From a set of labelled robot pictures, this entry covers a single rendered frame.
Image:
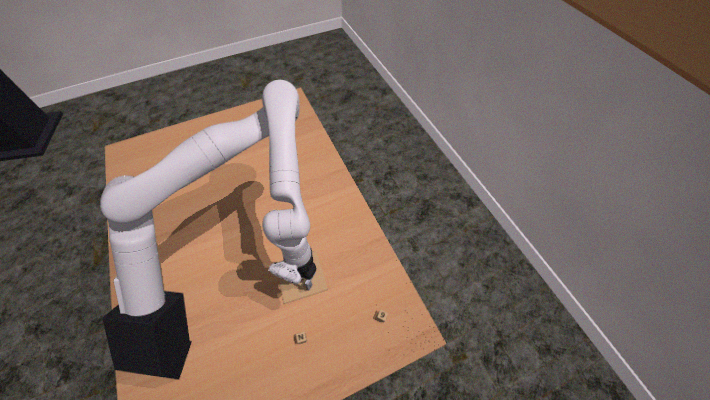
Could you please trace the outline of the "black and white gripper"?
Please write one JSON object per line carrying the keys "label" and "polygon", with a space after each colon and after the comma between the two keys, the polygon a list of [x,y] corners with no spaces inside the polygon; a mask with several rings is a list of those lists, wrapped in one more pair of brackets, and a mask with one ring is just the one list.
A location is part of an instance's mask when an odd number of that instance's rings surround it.
{"label": "black and white gripper", "polygon": [[[316,265],[313,262],[312,249],[308,243],[308,249],[306,253],[297,259],[290,259],[286,257],[283,253],[282,262],[273,263],[269,267],[269,271],[288,282],[293,284],[299,284],[301,282],[301,277],[307,279],[305,282],[306,288],[309,291],[312,287],[312,278],[316,273]],[[300,274],[299,274],[300,273]],[[308,286],[307,286],[308,285]]]}

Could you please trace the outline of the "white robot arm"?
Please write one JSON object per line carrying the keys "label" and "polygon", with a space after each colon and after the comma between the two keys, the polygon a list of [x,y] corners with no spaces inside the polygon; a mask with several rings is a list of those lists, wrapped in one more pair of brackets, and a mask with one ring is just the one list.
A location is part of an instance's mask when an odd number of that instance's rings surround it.
{"label": "white robot arm", "polygon": [[310,220],[301,197],[295,138],[299,95],[290,82],[274,80],[264,88],[262,103],[263,107],[247,118],[215,124],[194,134],[147,171],[135,177],[116,177],[106,185],[100,206],[109,219],[121,314],[147,315],[165,303],[152,210],[268,136],[271,198],[291,203],[293,209],[268,212],[263,231],[286,257],[297,259],[306,253]]}

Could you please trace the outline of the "tan square mat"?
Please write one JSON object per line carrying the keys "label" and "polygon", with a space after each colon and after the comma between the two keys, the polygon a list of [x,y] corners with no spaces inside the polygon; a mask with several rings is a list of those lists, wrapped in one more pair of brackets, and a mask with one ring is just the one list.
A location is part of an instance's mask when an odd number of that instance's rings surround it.
{"label": "tan square mat", "polygon": [[301,288],[279,278],[284,304],[328,290],[317,251],[312,251],[312,256],[316,265],[316,273],[311,280],[313,285],[309,291],[306,289],[306,285]]}

